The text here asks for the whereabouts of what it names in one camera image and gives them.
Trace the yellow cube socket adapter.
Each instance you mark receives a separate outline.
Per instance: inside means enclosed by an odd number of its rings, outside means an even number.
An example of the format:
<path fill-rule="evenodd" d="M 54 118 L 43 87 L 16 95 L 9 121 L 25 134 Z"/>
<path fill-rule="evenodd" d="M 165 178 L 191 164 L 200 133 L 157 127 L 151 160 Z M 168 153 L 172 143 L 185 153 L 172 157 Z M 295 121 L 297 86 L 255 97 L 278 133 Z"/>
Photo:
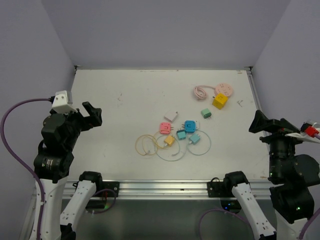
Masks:
<path fill-rule="evenodd" d="M 226 105 L 227 101 L 228 97 L 222 93 L 219 93 L 214 97 L 212 105 L 221 110 Z"/>

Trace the round pink power strip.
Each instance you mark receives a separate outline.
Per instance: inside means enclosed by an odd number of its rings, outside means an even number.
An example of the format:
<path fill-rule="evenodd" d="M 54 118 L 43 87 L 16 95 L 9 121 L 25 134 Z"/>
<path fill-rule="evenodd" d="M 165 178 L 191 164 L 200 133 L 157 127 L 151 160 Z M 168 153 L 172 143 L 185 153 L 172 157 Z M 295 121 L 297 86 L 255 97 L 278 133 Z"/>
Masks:
<path fill-rule="evenodd" d="M 232 96 L 234 93 L 233 88 L 227 83 L 219 83 L 214 87 L 214 94 L 223 94 L 226 97 Z"/>

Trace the green plug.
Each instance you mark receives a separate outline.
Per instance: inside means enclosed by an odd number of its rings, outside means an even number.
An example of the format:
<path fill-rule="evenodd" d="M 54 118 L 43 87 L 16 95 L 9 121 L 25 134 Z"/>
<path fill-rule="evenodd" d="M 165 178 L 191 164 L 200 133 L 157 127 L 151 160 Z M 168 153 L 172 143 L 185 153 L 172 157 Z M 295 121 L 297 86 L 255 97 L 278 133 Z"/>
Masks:
<path fill-rule="evenodd" d="M 212 116 L 212 112 L 208 108 L 202 109 L 200 113 L 204 119 L 209 119 Z"/>

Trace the white socket adapter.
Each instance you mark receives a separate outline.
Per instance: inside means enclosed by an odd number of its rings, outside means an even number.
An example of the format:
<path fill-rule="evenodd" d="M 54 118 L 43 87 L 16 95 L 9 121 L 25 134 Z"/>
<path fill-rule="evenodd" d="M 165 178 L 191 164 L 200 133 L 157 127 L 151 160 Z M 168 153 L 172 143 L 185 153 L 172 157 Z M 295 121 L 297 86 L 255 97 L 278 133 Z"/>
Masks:
<path fill-rule="evenodd" d="M 196 125 L 196 129 L 198 130 L 200 128 L 200 122 L 199 121 L 196 121 L 195 122 L 195 125 Z"/>

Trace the light blue charger plug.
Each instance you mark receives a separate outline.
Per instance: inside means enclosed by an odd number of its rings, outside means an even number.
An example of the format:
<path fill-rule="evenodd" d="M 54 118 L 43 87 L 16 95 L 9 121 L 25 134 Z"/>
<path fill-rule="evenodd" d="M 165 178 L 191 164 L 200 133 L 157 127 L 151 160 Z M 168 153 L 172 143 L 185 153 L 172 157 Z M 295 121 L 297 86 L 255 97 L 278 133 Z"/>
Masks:
<path fill-rule="evenodd" d="M 200 139 L 201 137 L 197 133 L 194 133 L 188 138 L 188 141 L 189 144 L 196 145 L 200 141 Z"/>

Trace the pink socket adapter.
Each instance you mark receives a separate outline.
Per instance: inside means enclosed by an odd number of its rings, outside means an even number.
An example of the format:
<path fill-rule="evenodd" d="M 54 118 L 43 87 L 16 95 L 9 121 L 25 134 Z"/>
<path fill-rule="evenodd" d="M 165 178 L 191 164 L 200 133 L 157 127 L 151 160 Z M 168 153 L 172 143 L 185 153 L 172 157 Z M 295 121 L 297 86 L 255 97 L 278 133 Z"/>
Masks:
<path fill-rule="evenodd" d="M 159 125 L 159 133 L 162 135 L 169 135 L 174 127 L 170 122 L 161 122 Z"/>

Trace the blue power socket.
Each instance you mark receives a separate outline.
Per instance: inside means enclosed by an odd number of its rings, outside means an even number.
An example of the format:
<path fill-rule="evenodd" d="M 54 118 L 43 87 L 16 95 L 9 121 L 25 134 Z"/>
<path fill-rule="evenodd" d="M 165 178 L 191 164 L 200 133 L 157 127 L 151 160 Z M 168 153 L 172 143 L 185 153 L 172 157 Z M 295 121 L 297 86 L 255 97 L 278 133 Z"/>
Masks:
<path fill-rule="evenodd" d="M 197 124 L 194 120 L 186 120 L 184 122 L 184 131 L 188 134 L 192 134 L 197 130 Z"/>

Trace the white usb charger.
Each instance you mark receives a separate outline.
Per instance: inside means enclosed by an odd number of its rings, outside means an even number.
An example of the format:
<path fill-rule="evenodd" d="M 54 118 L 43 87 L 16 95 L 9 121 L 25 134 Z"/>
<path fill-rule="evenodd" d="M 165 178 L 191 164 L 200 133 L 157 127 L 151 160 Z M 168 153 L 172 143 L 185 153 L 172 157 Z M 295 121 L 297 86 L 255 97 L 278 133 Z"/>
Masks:
<path fill-rule="evenodd" d="M 170 110 L 166 112 L 163 117 L 166 121 L 172 124 L 177 119 L 178 115 L 179 113 L 177 111 Z"/>

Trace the yellow charger plug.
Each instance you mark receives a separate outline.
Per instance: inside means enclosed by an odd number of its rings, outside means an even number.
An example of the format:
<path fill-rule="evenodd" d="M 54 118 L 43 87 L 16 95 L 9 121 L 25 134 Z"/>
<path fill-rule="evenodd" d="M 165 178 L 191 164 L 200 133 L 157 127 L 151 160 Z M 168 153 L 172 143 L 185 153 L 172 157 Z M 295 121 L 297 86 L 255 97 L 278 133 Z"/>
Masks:
<path fill-rule="evenodd" d="M 174 142 L 175 142 L 174 136 L 168 135 L 168 136 L 164 139 L 164 141 L 163 141 L 164 147 L 165 147 L 165 148 L 171 147 Z"/>

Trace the teal charger plug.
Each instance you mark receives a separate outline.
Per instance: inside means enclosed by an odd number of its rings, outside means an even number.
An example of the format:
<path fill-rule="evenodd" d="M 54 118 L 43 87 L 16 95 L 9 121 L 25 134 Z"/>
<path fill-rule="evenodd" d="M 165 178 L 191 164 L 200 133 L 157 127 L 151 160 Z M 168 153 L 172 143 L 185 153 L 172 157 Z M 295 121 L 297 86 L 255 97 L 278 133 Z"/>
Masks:
<path fill-rule="evenodd" d="M 180 130 L 176 131 L 176 136 L 177 136 L 178 140 L 180 141 L 180 140 L 186 139 L 187 134 L 184 129 L 180 129 Z"/>

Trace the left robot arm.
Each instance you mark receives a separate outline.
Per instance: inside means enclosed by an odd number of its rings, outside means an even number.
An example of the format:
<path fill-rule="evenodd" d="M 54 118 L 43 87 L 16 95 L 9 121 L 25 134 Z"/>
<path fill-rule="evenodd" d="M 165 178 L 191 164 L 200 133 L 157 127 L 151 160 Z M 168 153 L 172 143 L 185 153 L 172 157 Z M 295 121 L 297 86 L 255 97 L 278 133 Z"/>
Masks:
<path fill-rule="evenodd" d="M 36 182 L 35 219 L 30 235 L 32 240 L 74 240 L 77 226 L 92 196 L 103 193 L 104 184 L 99 172 L 84 172 L 71 200 L 62 209 L 63 193 L 68 181 L 73 149 L 81 132 L 102 125 L 102 109 L 88 101 L 82 106 L 88 112 L 83 116 L 79 109 L 68 113 L 51 110 L 43 121 L 42 141 L 33 162 Z"/>

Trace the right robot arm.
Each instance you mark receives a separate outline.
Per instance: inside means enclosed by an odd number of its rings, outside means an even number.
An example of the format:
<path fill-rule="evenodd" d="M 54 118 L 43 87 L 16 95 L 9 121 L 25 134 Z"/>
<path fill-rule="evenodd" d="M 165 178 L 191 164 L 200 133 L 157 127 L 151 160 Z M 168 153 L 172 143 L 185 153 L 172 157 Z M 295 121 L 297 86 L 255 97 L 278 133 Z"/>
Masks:
<path fill-rule="evenodd" d="M 308 120 L 300 128 L 282 118 L 269 119 L 257 110 L 248 129 L 268 132 L 260 141 L 269 146 L 270 199 L 276 215 L 273 227 L 257 203 L 251 185 L 242 171 L 227 173 L 223 192 L 239 202 L 256 240 L 302 240 L 320 214 L 309 187 L 320 183 L 320 165 L 307 154 L 296 154 L 296 145 L 320 142 L 320 125 Z"/>

